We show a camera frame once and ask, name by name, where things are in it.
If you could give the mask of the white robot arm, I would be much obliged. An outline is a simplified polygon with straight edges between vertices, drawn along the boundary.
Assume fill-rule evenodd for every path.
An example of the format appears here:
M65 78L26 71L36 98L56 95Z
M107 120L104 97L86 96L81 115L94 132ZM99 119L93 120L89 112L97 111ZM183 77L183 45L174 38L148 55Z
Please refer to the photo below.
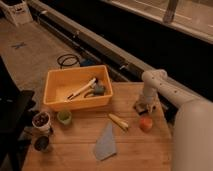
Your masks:
M213 171L213 102L167 81L163 69L147 70L139 102L151 111L158 93L177 109L171 171Z

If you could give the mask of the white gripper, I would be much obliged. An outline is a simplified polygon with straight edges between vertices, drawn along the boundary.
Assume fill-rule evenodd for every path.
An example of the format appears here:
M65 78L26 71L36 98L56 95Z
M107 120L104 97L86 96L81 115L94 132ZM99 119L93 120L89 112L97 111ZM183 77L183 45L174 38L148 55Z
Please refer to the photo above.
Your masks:
M148 109L149 113L152 113L153 110L156 108L156 96L147 96L144 94L141 94L139 96L139 104L143 105Z

